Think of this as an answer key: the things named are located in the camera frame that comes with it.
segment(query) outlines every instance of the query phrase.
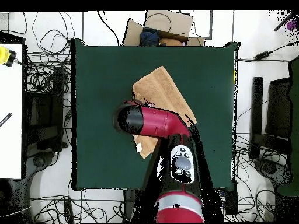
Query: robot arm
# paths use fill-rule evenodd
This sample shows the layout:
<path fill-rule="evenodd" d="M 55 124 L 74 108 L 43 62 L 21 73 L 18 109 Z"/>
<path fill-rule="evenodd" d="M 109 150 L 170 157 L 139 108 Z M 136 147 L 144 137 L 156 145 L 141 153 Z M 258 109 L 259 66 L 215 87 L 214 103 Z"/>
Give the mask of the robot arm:
<path fill-rule="evenodd" d="M 209 202 L 212 199 L 209 195 L 213 191 L 213 184 L 206 181 L 206 178 L 210 178 L 210 173 L 200 139 L 194 139 L 195 127 L 191 129 L 193 137 L 178 114 L 145 107 L 136 100 L 125 101 L 117 109 L 113 125 L 117 130 L 129 134 L 160 138 L 149 164 L 151 175 L 138 202 L 136 215 L 139 216 L 139 222 L 152 222 L 154 219 L 155 222 L 198 223 L 209 221 L 210 218 L 216 220 L 215 214 L 209 213 L 213 209 Z M 196 154 L 192 141 L 200 142 L 197 144 L 199 150 L 196 150 Z M 206 201 L 203 203 L 202 190 Z M 217 205 L 221 215 L 216 215 L 221 218 L 220 197 Z"/>

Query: dark green tabletop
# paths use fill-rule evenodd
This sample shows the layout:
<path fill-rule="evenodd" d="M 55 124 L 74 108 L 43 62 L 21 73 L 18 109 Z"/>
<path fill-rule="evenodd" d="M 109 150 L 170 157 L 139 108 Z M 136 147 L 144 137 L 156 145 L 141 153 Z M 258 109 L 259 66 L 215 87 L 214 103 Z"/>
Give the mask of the dark green tabletop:
<path fill-rule="evenodd" d="M 132 85 L 164 66 L 195 114 L 215 187 L 231 186 L 234 57 L 227 47 L 84 46 L 75 40 L 77 157 L 73 178 L 83 188 L 141 188 L 150 156 L 112 126 L 132 98 Z"/>

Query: brown cardboard piece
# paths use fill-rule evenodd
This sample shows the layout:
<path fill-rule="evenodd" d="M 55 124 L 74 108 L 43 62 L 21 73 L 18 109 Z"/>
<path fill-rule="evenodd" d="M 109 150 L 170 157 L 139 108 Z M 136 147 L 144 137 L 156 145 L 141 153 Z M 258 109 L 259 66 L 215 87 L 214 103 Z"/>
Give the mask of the brown cardboard piece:
<path fill-rule="evenodd" d="M 189 37 L 187 46 L 204 46 L 206 42 L 205 37 Z"/>
<path fill-rule="evenodd" d="M 162 13 L 166 15 L 171 20 L 171 30 L 170 22 L 168 18 L 164 15 L 154 15 L 157 13 Z M 148 20 L 145 22 L 145 27 L 150 27 L 160 31 L 161 38 L 175 39 L 180 42 L 187 42 L 188 46 L 200 46 L 204 45 L 205 38 L 199 37 L 189 37 L 188 32 L 190 32 L 193 17 L 189 15 L 184 15 L 181 13 L 174 13 L 165 10 L 149 10 L 147 12 Z M 140 44 L 140 34 L 143 31 L 143 26 L 132 19 L 128 20 L 127 30 L 123 40 L 124 46 L 138 46 Z"/>
<path fill-rule="evenodd" d="M 180 36 L 186 38 L 189 36 L 188 32 L 190 32 L 193 23 L 192 16 L 167 10 L 149 10 L 145 19 L 147 20 L 144 23 L 145 27 L 157 29 L 165 33 L 180 34 Z"/>
<path fill-rule="evenodd" d="M 133 98 L 152 103 L 155 108 L 176 112 L 190 126 L 185 114 L 196 124 L 196 119 L 167 70 L 161 66 L 133 84 Z M 136 144 L 141 144 L 140 155 L 145 159 L 154 151 L 157 138 L 134 136 Z"/>

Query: yellow screwdriver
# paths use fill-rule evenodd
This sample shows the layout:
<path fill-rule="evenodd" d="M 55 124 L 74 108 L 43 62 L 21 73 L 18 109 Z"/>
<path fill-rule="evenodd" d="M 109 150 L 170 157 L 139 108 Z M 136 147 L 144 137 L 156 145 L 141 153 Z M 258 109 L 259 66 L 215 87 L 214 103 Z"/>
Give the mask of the yellow screwdriver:
<path fill-rule="evenodd" d="M 15 51 L 0 46 L 0 65 L 3 64 L 11 67 L 14 62 L 22 65 L 22 63 L 16 59 Z"/>

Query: white board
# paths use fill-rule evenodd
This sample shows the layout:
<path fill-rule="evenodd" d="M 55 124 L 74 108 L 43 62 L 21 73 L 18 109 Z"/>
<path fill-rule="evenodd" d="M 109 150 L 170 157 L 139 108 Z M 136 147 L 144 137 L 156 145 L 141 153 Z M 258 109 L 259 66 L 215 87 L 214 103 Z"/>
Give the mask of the white board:
<path fill-rule="evenodd" d="M 22 62 L 21 44 L 0 44 L 17 53 Z M 22 66 L 0 65 L 0 179 L 21 179 L 22 157 Z"/>

